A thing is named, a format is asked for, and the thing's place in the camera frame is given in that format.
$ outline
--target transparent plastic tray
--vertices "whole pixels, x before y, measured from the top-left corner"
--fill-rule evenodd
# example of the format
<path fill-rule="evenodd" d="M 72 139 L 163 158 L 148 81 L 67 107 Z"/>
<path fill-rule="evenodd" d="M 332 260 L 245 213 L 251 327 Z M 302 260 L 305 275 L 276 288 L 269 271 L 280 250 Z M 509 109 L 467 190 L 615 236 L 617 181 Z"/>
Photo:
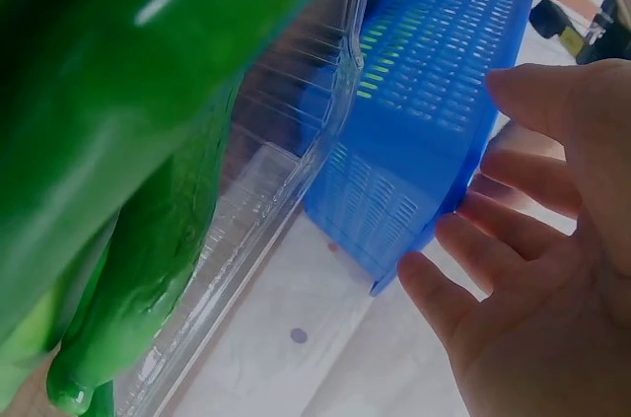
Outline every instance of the transparent plastic tray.
<path fill-rule="evenodd" d="M 199 266 L 151 351 L 116 382 L 120 417 L 169 415 L 186 374 L 292 218 L 349 112 L 365 7 L 366 0 L 313 0 L 247 73 Z M 319 71 L 327 75 L 311 82 Z M 304 116 L 307 88 L 319 94 L 321 107 Z M 313 139 L 308 146 L 305 132 Z M 60 415 L 42 389 L 45 371 L 31 377 L 3 416 Z"/>

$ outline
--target black object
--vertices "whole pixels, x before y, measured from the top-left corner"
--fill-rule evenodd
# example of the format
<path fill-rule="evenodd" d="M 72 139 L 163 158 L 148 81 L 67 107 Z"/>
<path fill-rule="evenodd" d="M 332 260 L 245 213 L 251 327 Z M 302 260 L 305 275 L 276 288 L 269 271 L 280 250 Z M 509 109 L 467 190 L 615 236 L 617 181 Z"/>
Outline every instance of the black object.
<path fill-rule="evenodd" d="M 600 13 L 594 17 L 591 30 L 599 29 L 595 40 L 586 44 L 576 61 L 579 65 L 602 59 L 631 60 L 631 31 L 618 20 L 618 4 L 615 0 L 604 0 Z"/>
<path fill-rule="evenodd" d="M 561 35 L 566 28 L 574 27 L 563 9 L 550 0 L 541 0 L 532 8 L 529 20 L 534 30 L 546 39 Z"/>

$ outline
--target white floor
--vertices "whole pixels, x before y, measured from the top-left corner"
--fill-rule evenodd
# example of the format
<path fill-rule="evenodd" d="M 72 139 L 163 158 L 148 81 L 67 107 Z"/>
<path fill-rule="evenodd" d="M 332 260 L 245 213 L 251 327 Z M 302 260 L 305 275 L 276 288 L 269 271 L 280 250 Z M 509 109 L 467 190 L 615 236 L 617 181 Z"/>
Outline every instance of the white floor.
<path fill-rule="evenodd" d="M 557 41 L 530 28 L 519 61 L 572 63 Z M 368 279 L 331 250 L 299 217 L 187 383 L 177 417 L 466 415 L 444 351 L 398 281 L 371 299 Z M 472 288 L 439 246 L 427 253 Z"/>

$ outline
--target blue plastic basket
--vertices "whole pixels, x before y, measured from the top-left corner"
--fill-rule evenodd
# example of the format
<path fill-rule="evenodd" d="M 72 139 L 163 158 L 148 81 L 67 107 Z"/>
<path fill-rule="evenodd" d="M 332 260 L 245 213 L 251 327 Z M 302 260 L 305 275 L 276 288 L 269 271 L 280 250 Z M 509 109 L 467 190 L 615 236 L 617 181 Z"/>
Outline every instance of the blue plastic basket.
<path fill-rule="evenodd" d="M 373 295 L 461 201 L 497 115 L 484 76 L 515 64 L 531 1 L 385 0 L 365 24 L 355 105 L 306 209 Z"/>

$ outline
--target green bell pepper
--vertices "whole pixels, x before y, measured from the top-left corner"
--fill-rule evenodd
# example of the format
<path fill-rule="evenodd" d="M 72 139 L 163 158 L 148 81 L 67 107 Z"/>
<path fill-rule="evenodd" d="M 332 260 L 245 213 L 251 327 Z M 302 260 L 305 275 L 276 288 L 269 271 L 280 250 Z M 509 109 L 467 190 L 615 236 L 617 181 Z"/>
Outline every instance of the green bell pepper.
<path fill-rule="evenodd" d="M 76 334 L 66 335 L 47 379 L 48 398 L 85 412 L 95 389 L 150 347 L 193 273 L 217 199 L 238 84 L 201 129 L 125 204 L 105 268 Z"/>
<path fill-rule="evenodd" d="M 103 263 L 106 246 L 114 231 L 116 218 L 82 249 L 53 287 L 39 299 L 27 317 L 0 345 L 0 412 L 11 403 L 26 378 L 61 341 L 72 321 L 77 319 L 91 275 Z"/>
<path fill-rule="evenodd" d="M 116 417 L 114 383 L 112 381 L 97 387 L 90 408 L 82 417 Z"/>
<path fill-rule="evenodd" d="M 303 2 L 16 0 L 7 9 L 0 341 Z"/>

